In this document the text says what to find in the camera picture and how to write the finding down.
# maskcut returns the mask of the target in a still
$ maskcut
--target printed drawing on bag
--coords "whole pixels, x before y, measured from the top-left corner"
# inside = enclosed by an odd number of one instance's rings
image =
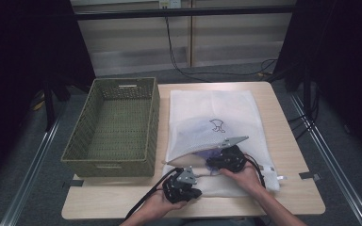
[[[222,129],[222,124],[224,123],[224,121],[221,121],[221,120],[218,120],[218,119],[214,119],[214,120],[211,120],[210,121],[211,123],[214,124],[214,129],[213,131],[214,132],[222,132],[222,133],[225,133],[225,130]]]

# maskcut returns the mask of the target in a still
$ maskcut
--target basket handle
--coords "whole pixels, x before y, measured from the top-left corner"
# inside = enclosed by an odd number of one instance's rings
[[[97,163],[95,164],[97,169],[111,169],[111,170],[120,170],[122,166],[119,163]]]

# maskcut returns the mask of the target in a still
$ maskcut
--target gray carpet floor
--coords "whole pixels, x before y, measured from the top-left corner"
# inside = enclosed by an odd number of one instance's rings
[[[262,77],[257,74],[224,74],[250,73],[259,70],[260,64],[185,69],[188,72],[212,72],[210,74],[194,75],[212,82],[260,81]],[[155,76],[159,84],[199,82],[185,77],[176,70],[124,74],[115,77],[149,76]],[[296,118],[298,112],[290,99],[289,93],[284,88],[284,81],[275,81],[272,86],[287,119]],[[298,89],[297,93],[302,93],[302,89]],[[64,106],[62,119],[56,136],[42,162],[38,178],[32,186],[17,225],[117,225],[121,222],[120,219],[69,221],[61,216],[61,209],[68,192],[66,183],[71,181],[73,173],[59,160],[86,97],[86,94],[74,92],[68,103],[56,103],[56,109]],[[300,121],[295,121],[290,127],[295,128],[299,123]],[[344,121],[322,98],[320,98],[320,112],[316,125],[338,163],[362,198],[362,145],[360,141],[354,135],[345,132]],[[35,152],[40,146],[45,126],[46,114],[44,109],[39,111],[30,110],[18,136],[17,145],[6,159],[5,166],[0,170],[0,222],[23,181]],[[299,126],[293,130],[293,133],[298,136],[303,129],[303,126]],[[321,179],[316,182],[316,185],[326,206],[326,211],[322,215],[299,216],[299,218],[308,225],[360,225],[309,133],[305,133],[297,141],[310,171],[321,175]],[[265,222],[269,222],[266,217],[263,217],[263,219]]]

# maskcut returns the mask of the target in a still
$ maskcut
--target person's right hand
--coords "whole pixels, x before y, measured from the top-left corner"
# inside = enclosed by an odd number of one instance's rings
[[[244,169],[240,172],[234,173],[228,169],[220,169],[220,173],[234,179],[252,196],[258,195],[262,189],[265,189],[260,184],[255,167],[250,162],[246,162]]]

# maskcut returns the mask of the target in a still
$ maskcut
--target table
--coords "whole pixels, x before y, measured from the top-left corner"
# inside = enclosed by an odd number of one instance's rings
[[[319,215],[325,211],[320,193],[312,179],[302,180],[308,171],[275,93],[266,82],[195,83],[159,85],[160,111],[155,176],[152,178],[82,178],[82,186],[72,186],[62,209],[66,219],[124,218],[128,211],[160,179],[168,143],[170,91],[250,90],[255,97],[265,132],[269,153],[279,175],[281,189],[274,193],[294,215]],[[250,197],[200,198],[166,218],[233,218],[261,216],[265,212]]]

